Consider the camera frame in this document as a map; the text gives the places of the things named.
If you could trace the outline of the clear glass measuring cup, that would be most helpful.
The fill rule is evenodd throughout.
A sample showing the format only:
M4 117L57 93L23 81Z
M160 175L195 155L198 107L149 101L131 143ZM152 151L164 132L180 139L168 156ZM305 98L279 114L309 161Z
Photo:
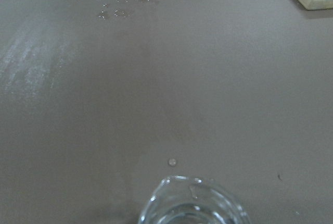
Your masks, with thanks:
M139 214L138 223L251 223L239 200L213 180L168 176Z

